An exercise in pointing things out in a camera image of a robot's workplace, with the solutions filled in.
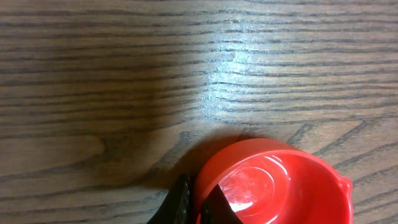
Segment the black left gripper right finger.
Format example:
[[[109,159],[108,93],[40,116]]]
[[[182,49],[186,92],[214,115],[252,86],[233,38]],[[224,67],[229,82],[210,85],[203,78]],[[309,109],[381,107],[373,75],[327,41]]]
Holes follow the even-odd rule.
[[[209,193],[201,208],[201,224],[243,224],[229,206],[219,185]]]

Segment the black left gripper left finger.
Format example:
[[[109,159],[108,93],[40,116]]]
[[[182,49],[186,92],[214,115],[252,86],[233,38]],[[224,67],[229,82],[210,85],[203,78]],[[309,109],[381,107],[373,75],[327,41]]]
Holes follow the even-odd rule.
[[[187,224],[190,215],[190,176],[179,175],[147,224]]]

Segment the red scoop blue handle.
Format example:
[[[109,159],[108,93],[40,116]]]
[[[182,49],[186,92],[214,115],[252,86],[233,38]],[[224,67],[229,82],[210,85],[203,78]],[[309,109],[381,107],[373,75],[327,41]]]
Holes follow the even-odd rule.
[[[242,223],[352,224],[353,183],[317,156],[273,139],[248,139],[212,156],[194,184],[193,220],[213,189]]]

